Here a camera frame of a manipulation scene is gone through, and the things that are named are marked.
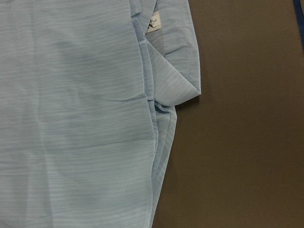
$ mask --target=light blue shirt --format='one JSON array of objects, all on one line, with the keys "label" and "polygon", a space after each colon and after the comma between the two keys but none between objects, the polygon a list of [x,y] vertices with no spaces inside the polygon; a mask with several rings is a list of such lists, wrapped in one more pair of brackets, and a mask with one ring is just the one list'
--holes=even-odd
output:
[{"label": "light blue shirt", "polygon": [[0,227],[151,227],[174,106],[200,94],[188,2],[9,0],[0,21]]}]

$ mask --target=clothing label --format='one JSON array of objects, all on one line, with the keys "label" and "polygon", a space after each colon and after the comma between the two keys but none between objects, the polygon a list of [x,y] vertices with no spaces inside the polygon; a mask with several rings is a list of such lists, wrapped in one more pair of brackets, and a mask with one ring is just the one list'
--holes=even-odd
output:
[{"label": "clothing label", "polygon": [[153,15],[151,17],[150,24],[149,24],[149,27],[148,27],[148,30],[146,33],[158,30],[161,27],[162,27],[162,24],[161,24],[160,14],[158,11],[156,11],[153,13]]}]

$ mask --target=table surface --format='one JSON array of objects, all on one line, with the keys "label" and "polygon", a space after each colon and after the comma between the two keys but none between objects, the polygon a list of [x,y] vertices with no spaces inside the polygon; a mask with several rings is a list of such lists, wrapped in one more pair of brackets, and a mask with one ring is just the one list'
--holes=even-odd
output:
[{"label": "table surface", "polygon": [[304,53],[291,0],[190,0],[202,95],[178,123],[154,228],[304,227]]}]

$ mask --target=shirt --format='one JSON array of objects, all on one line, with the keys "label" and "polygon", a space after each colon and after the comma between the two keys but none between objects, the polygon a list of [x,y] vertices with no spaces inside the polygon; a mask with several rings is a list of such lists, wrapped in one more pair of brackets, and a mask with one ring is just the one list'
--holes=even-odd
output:
[{"label": "shirt", "polygon": [[0,227],[151,227],[174,106],[200,94],[188,2],[9,0],[0,21]]}]

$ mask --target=dark brown background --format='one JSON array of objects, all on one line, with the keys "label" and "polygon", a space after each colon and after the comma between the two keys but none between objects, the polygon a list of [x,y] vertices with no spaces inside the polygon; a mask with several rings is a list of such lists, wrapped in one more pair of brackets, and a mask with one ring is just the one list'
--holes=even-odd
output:
[{"label": "dark brown background", "polygon": [[304,228],[304,54],[292,0],[189,0],[203,94],[154,228]]}]

